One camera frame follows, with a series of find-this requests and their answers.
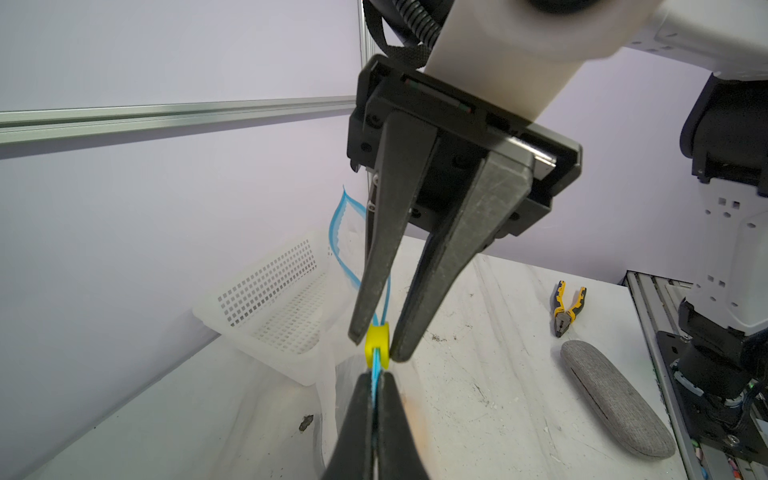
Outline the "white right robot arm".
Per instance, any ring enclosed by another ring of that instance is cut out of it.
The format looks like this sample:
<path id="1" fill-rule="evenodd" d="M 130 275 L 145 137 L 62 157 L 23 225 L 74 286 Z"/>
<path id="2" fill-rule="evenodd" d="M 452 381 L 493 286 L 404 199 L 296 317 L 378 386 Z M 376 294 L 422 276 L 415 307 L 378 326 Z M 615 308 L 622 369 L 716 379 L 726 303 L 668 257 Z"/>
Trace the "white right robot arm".
<path id="1" fill-rule="evenodd" d="M 390 347 L 414 353 L 494 240 L 556 259 L 600 231 L 620 264 L 683 273 L 685 340 L 660 334 L 689 431 L 755 435 L 767 387 L 763 1 L 366 1 L 347 154 L 373 177 L 349 327 L 360 342 L 408 225 L 429 237 Z"/>

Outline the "clear zip bag blue zipper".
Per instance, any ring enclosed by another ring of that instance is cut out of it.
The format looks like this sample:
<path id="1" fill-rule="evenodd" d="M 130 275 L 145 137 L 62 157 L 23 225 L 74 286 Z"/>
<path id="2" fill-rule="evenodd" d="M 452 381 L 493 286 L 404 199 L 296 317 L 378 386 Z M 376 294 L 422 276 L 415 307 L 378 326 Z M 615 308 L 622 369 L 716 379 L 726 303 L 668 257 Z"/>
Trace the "clear zip bag blue zipper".
<path id="1" fill-rule="evenodd" d="M 391 280 L 363 312 L 372 204 L 342 192 L 327 230 L 330 260 L 324 288 L 317 381 L 324 479 L 431 479 L 433 455 L 425 394 L 416 369 L 394 359 L 396 325 Z"/>

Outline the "yellow handled pliers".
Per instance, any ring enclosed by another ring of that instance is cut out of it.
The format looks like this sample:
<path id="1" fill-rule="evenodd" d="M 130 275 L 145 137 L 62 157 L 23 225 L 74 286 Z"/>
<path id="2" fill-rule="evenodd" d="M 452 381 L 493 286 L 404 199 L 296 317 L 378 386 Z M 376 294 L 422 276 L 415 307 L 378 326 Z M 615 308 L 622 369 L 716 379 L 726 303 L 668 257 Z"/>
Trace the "yellow handled pliers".
<path id="1" fill-rule="evenodd" d="M 551 297 L 551 315 L 553 333 L 557 338 L 561 338 L 570 329 L 584 309 L 587 292 L 586 287 L 581 287 L 573 297 L 573 301 L 567 304 L 565 302 L 566 282 L 560 280 L 556 284 Z"/>

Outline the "grey oval stone pad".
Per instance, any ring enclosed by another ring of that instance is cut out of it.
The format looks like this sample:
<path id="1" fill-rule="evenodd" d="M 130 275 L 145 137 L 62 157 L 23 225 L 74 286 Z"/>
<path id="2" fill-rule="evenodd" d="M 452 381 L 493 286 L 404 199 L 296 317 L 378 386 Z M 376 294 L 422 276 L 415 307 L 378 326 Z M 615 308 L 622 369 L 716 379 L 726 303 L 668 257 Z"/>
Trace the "grey oval stone pad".
<path id="1" fill-rule="evenodd" d="M 676 442 L 637 389 L 596 347 L 568 340 L 560 348 L 568 374 L 605 429 L 629 453 L 662 460 L 676 453 Z"/>

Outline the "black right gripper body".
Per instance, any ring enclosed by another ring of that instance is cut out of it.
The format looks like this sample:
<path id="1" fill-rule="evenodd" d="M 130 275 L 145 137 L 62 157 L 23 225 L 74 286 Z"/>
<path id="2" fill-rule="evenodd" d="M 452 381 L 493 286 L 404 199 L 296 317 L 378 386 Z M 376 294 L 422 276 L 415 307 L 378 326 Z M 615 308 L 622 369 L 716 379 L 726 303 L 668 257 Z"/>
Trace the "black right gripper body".
<path id="1" fill-rule="evenodd" d="M 347 136 L 353 171 L 374 168 L 383 124 L 394 111 L 437 128 L 436 156 L 417 197 L 418 213 L 410 220 L 427 232 L 436 228 L 463 192 L 472 170 L 490 152 L 534 157 L 531 191 L 497 231 L 497 238 L 528 230 L 581 174 L 582 147 L 577 142 L 383 55 L 374 56 L 358 76 Z"/>

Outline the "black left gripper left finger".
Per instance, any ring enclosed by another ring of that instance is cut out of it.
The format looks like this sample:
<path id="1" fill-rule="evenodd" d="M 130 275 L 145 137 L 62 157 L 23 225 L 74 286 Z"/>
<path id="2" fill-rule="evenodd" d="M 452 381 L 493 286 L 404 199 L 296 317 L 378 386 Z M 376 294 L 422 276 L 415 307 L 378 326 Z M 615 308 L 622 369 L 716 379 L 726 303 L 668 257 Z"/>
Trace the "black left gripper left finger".
<path id="1" fill-rule="evenodd" d="M 366 372 L 355 384 L 323 480 L 371 480 L 374 477 L 375 414 L 372 373 Z"/>

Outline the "aluminium frame post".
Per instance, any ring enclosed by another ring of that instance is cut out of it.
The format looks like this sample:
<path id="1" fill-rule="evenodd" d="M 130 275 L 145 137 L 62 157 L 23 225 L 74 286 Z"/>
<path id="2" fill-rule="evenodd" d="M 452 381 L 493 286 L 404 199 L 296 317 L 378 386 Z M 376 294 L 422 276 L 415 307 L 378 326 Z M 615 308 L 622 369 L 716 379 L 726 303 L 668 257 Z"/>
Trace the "aluminium frame post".
<path id="1" fill-rule="evenodd" d="M 373 50 L 358 1 L 5 1 L 1 148 L 344 115 Z"/>

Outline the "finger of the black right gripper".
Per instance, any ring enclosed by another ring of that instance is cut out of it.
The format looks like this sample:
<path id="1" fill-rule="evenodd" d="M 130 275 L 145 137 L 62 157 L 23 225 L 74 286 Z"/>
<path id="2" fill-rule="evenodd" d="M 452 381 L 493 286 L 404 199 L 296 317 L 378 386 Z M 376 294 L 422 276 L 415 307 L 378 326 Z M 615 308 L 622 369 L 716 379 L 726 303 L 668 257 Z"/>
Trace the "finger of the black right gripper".
<path id="1" fill-rule="evenodd" d="M 437 135 L 436 127 L 403 112 L 392 113 L 384 123 L 372 236 L 348 330 L 356 344 L 364 339 L 386 286 Z"/>
<path id="2" fill-rule="evenodd" d="M 528 195 L 534 156 L 490 152 L 464 192 L 430 234 L 413 276 L 390 347 L 390 359 L 406 362 L 458 275 Z"/>

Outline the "aluminium rail base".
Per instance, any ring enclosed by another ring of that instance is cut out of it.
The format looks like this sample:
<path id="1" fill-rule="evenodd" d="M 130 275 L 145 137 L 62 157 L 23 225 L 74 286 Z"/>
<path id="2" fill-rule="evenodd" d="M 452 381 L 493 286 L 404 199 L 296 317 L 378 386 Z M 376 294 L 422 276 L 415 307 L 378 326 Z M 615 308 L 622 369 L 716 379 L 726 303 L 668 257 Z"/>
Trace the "aluminium rail base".
<path id="1" fill-rule="evenodd" d="M 691 479 L 767 476 L 767 334 L 701 319 L 693 284 L 637 271 L 628 287 Z"/>

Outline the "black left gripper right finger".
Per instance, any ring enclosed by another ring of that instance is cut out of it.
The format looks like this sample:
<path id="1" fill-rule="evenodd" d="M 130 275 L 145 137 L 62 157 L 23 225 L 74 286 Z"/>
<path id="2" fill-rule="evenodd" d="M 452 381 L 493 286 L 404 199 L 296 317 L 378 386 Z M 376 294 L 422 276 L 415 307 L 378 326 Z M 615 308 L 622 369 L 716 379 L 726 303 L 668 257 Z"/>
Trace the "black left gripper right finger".
<path id="1" fill-rule="evenodd" d="M 382 372 L 376 390 L 376 473 L 383 480 L 428 480 L 395 377 Z"/>

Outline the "white plastic perforated basket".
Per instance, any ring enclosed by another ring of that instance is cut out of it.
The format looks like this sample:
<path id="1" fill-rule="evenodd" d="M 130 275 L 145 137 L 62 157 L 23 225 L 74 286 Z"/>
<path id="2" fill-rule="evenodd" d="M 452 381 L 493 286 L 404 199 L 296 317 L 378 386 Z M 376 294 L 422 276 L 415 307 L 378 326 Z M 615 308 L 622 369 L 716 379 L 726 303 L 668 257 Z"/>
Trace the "white plastic perforated basket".
<path id="1" fill-rule="evenodd" d="M 328 234 L 315 230 L 246 267 L 192 312 L 240 351 L 311 386 L 346 335 L 354 299 Z"/>

